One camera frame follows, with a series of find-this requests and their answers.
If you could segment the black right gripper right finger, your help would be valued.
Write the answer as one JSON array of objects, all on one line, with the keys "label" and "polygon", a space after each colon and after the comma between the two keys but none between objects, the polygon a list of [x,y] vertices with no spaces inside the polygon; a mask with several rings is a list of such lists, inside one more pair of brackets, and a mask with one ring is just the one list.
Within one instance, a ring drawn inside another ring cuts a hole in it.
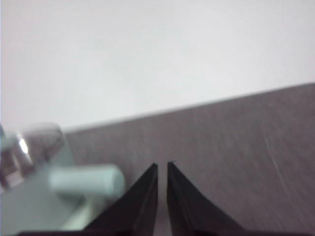
[{"label": "black right gripper right finger", "polygon": [[167,206],[174,236],[294,236],[251,231],[209,201],[172,162],[167,165]]}]

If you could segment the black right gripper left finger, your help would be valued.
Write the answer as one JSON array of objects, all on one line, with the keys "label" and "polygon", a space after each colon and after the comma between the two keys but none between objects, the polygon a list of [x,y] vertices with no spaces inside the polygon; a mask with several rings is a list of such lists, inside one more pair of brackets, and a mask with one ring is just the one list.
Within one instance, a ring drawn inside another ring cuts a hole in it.
[{"label": "black right gripper left finger", "polygon": [[152,164],[114,204],[82,230],[26,231],[19,236],[151,236],[158,205],[158,165]]}]

